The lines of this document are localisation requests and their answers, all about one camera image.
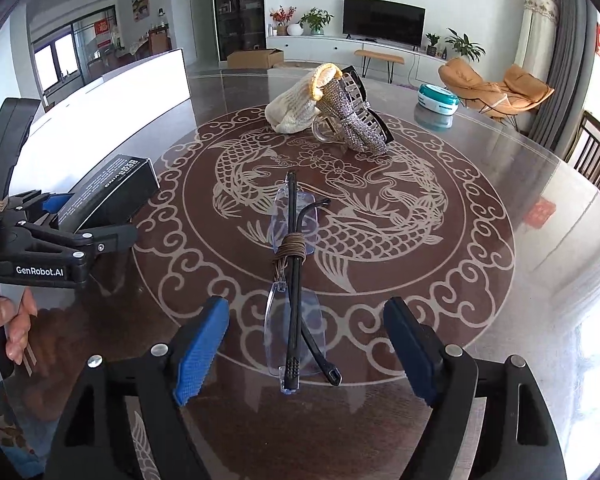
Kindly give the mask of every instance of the silver screw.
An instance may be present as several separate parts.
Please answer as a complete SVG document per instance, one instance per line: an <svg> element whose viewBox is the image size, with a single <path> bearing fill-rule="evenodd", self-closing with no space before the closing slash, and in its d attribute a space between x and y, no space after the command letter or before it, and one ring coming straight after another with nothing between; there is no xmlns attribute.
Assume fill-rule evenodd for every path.
<svg viewBox="0 0 600 480"><path fill-rule="evenodd" d="M87 366L89 368L97 368L101 364L102 364L102 356L101 355L97 355L97 354L96 355L92 355L87 360Z"/></svg>
<svg viewBox="0 0 600 480"><path fill-rule="evenodd" d="M511 356L511 364L514 365L516 368L524 368L526 365L526 361L519 355L513 354Z"/></svg>
<svg viewBox="0 0 600 480"><path fill-rule="evenodd" d="M445 352L451 357L460 357L462 355L462 349L458 345L445 346Z"/></svg>
<svg viewBox="0 0 600 480"><path fill-rule="evenodd" d="M164 343L158 343L151 347L151 355L155 357L162 357L169 351L169 347Z"/></svg>

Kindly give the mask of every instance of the white tv cabinet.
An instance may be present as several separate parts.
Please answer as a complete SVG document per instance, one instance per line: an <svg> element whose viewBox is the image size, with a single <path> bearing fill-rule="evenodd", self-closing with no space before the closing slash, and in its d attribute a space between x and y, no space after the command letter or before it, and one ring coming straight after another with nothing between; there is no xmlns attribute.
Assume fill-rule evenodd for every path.
<svg viewBox="0 0 600 480"><path fill-rule="evenodd" d="M269 36L267 48L277 48L285 53L285 60L332 62L340 65L353 65L362 75L362 58L353 53L359 49L392 54L404 58L404 65L396 64L395 84L432 83L444 86L438 76L438 68L445 64L443 59L414 52L410 48L396 44L376 43L363 40L346 40L336 36ZM372 59L367 77L386 81L386 62Z"/></svg>

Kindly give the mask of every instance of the eyeglasses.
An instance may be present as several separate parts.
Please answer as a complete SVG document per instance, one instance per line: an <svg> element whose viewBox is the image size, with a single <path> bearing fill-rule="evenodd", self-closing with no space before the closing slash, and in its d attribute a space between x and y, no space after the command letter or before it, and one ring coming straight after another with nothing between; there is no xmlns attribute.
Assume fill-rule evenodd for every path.
<svg viewBox="0 0 600 480"><path fill-rule="evenodd" d="M329 199L316 201L310 193L298 192L296 174L290 171L272 209L270 236L274 252L288 256L276 260L276 279L265 313L264 345L269 372L280 378L280 389L285 394L299 389L300 376L322 372L330 384L342 382L338 368L324 356L326 322L318 297L303 289L301 283L302 262L315 250L317 208L329 203Z"/></svg>

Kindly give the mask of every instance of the tv screen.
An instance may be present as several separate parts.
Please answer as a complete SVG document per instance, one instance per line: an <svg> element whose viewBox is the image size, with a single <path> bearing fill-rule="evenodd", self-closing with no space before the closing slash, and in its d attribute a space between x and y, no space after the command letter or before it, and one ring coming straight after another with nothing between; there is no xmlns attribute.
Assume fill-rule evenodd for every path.
<svg viewBox="0 0 600 480"><path fill-rule="evenodd" d="M386 0L344 0L344 34L420 46L424 9Z"/></svg>

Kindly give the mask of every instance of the round white vase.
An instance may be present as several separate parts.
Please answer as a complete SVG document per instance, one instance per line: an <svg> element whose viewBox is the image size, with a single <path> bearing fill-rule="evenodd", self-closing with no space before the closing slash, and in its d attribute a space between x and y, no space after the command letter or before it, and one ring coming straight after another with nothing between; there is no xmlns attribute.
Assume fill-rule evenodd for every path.
<svg viewBox="0 0 600 480"><path fill-rule="evenodd" d="M302 36L302 33L304 32L299 23L292 23L286 28L286 31L290 36Z"/></svg>

